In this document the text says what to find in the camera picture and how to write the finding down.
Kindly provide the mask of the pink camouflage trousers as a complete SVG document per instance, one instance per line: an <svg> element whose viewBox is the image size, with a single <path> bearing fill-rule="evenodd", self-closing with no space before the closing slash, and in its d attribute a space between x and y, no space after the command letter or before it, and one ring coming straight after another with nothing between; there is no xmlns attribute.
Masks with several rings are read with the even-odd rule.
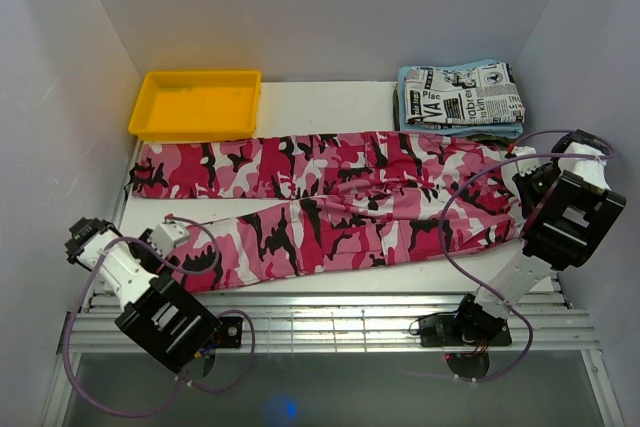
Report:
<svg viewBox="0 0 640 427"><path fill-rule="evenodd" d="M149 144L128 188L155 200L270 206L190 228L171 254L189 292L474 254L520 235L498 150L394 131Z"/></svg>

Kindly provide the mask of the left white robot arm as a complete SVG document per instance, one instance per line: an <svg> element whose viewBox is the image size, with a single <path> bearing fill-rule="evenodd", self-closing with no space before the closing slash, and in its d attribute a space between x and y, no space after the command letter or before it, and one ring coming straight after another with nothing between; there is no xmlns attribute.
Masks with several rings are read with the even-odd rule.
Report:
<svg viewBox="0 0 640 427"><path fill-rule="evenodd" d="M190 238L182 221L167 219L132 238L106 220L81 218L69 232L68 261L103 278L122 310L115 325L164 367L179 373L219 347L223 322L172 277L187 273L169 259Z"/></svg>

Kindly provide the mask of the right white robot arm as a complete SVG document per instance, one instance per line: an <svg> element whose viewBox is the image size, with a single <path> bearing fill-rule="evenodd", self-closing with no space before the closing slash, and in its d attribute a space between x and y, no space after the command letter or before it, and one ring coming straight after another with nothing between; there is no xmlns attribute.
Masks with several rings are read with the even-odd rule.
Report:
<svg viewBox="0 0 640 427"><path fill-rule="evenodd" d="M514 146L501 167L505 186L520 201L521 251L461 301L451 329L464 344L493 341L507 330L510 308L534 286L585 264L626 206L606 182L612 149L600 138L575 130L554 145L549 161L534 153Z"/></svg>

